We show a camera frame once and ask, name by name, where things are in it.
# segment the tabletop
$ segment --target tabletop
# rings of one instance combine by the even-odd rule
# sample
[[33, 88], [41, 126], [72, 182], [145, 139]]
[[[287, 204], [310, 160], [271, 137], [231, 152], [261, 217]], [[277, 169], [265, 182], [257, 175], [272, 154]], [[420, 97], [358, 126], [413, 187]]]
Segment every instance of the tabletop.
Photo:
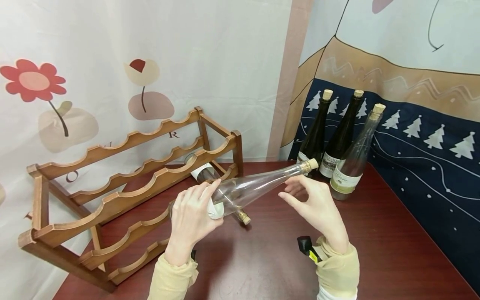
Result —
[[[245, 175], [291, 164], [245, 163]], [[137, 189], [148, 180], [144, 177], [127, 188]], [[109, 222], [102, 228], [105, 243], [118, 241], [136, 221], [159, 215], [177, 193], [195, 184], [188, 178]], [[314, 241], [320, 234], [278, 197], [282, 189], [278, 187], [245, 207], [252, 219], [248, 226], [228, 216], [224, 225], [195, 246], [199, 275], [186, 300], [315, 299], [315, 265], [299, 251], [296, 239], [309, 235]], [[352, 196], [336, 201], [336, 205], [359, 254], [359, 299], [479, 299], [371, 165], [367, 165]], [[167, 222], [114, 257], [109, 267], [134, 262], [146, 246], [169, 233]], [[68, 275], [54, 300], [146, 299], [155, 262], [129, 277], [112, 294]]]

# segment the fabric backdrop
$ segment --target fabric backdrop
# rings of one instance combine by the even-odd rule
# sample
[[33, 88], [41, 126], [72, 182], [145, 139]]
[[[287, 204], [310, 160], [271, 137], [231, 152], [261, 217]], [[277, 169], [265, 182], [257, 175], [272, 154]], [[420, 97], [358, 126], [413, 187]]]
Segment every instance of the fabric backdrop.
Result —
[[480, 294], [479, 15], [473, 0], [315, 0], [281, 158], [297, 158], [324, 89], [327, 141], [366, 91], [356, 134], [386, 105], [370, 162]]
[[[0, 0], [2, 297], [51, 299], [66, 277], [17, 247], [30, 226], [28, 165], [74, 162], [88, 147], [120, 145], [195, 106], [242, 133], [246, 161], [277, 159], [311, 4]], [[198, 134], [190, 125], [58, 181], [69, 192], [97, 189]], [[223, 141], [211, 137], [213, 146]], [[50, 221], [74, 219], [50, 195]], [[89, 239], [64, 245], [81, 253]]]

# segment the white tree print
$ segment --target white tree print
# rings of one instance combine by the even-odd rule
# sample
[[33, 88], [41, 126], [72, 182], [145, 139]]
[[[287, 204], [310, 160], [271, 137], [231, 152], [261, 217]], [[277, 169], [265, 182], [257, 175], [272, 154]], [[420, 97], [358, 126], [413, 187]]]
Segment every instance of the white tree print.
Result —
[[475, 141], [473, 140], [473, 135], [475, 132], [470, 132], [470, 135], [463, 139], [463, 141], [456, 143], [455, 147], [451, 148], [450, 151], [455, 152], [455, 157], [466, 157], [469, 159], [473, 159], [472, 152], [473, 152], [473, 144]]
[[419, 115], [418, 118], [415, 119], [415, 121], [413, 121], [413, 123], [411, 123], [407, 129], [403, 130], [403, 132], [405, 132], [407, 134], [407, 137], [411, 137], [411, 136], [414, 136], [414, 137], [420, 137], [419, 136], [419, 132], [420, 132], [420, 125], [421, 125], [421, 115]]
[[347, 104], [347, 107], [341, 113], [339, 113], [340, 116], [345, 116], [345, 113], [347, 112], [347, 109], [348, 109], [349, 105], [350, 105], [350, 103]]
[[318, 91], [318, 93], [315, 96], [313, 96], [313, 99], [308, 104], [307, 108], [310, 108], [309, 111], [318, 109], [318, 105], [320, 104], [320, 92], [321, 91]]
[[365, 98], [363, 100], [363, 103], [360, 107], [360, 110], [357, 114], [357, 117], [360, 119], [361, 117], [366, 116], [366, 115], [367, 115], [367, 98]]
[[439, 129], [437, 129], [434, 133], [429, 135], [428, 139], [424, 141], [426, 144], [428, 144], [429, 149], [431, 149], [432, 147], [435, 147], [437, 149], [443, 149], [440, 143], [444, 142], [444, 138], [443, 138], [443, 136], [445, 135], [444, 127], [445, 125], [442, 124], [442, 126]]
[[398, 129], [398, 119], [400, 118], [400, 110], [397, 110], [385, 123], [382, 124], [386, 129], [395, 128]]
[[336, 105], [338, 104], [338, 97], [335, 98], [332, 103], [330, 103], [330, 106], [328, 107], [328, 112], [327, 114], [329, 113], [336, 113]]

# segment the wine rack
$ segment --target wine rack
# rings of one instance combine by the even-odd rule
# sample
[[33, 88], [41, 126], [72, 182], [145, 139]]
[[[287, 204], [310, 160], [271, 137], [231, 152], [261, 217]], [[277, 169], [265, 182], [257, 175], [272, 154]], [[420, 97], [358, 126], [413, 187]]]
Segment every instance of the wine rack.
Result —
[[[115, 174], [108, 183], [94, 191], [78, 191], [69, 194], [55, 178], [68, 174], [79, 168], [88, 166], [117, 153], [151, 141], [159, 136], [175, 131], [192, 123], [198, 123], [200, 135], [187, 148], [175, 147], [170, 154], [161, 159], [149, 159], [131, 174]], [[225, 141], [217, 149], [211, 149], [207, 135], [207, 126], [221, 134]], [[195, 151], [192, 159], [180, 168], [168, 168], [166, 164], [181, 156]], [[228, 169], [221, 167], [215, 159], [229, 151], [233, 151], [233, 164]], [[168, 239], [160, 240], [148, 246], [145, 253], [133, 264], [109, 271], [108, 260], [123, 251], [140, 237], [168, 221], [168, 210], [161, 215], [146, 221], [139, 220], [131, 225], [123, 238], [108, 247], [102, 247], [101, 227], [114, 218], [127, 213], [134, 207], [144, 203], [162, 191], [190, 176], [190, 172], [210, 162], [222, 175], [222, 179], [243, 175], [243, 157], [241, 134], [228, 131], [209, 116], [200, 107], [188, 113], [180, 122], [163, 120], [160, 126], [151, 133], [138, 131], [128, 134], [125, 142], [118, 147], [95, 146], [87, 149], [86, 155], [70, 164], [54, 162], [43, 165], [31, 165], [28, 173], [34, 180], [33, 209], [29, 213], [32, 219], [31, 228], [18, 237], [19, 247], [85, 281], [108, 292], [114, 291], [117, 285], [142, 268], [149, 261], [160, 255], [168, 244]], [[94, 212], [90, 212], [84, 204], [102, 196], [115, 188], [149, 172], [152, 179], [143, 187], [132, 192], [115, 192], [103, 198]], [[48, 217], [49, 193], [55, 195], [63, 204], [71, 209], [79, 219], [70, 223], [51, 224]], [[92, 234], [94, 249], [77, 255], [64, 247], [63, 242], [89, 230]]]

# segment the beige sleeve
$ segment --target beige sleeve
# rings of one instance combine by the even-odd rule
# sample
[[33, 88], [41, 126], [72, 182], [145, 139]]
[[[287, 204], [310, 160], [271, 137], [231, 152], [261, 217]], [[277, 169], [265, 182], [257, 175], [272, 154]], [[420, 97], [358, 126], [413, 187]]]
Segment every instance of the beige sleeve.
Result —
[[348, 245], [345, 254], [335, 252], [325, 237], [317, 240], [313, 248], [322, 259], [317, 263], [318, 283], [329, 294], [340, 299], [355, 299], [360, 279], [357, 249]]
[[191, 258], [184, 265], [171, 265], [162, 254], [155, 264], [147, 300], [183, 300], [197, 279], [197, 266]]

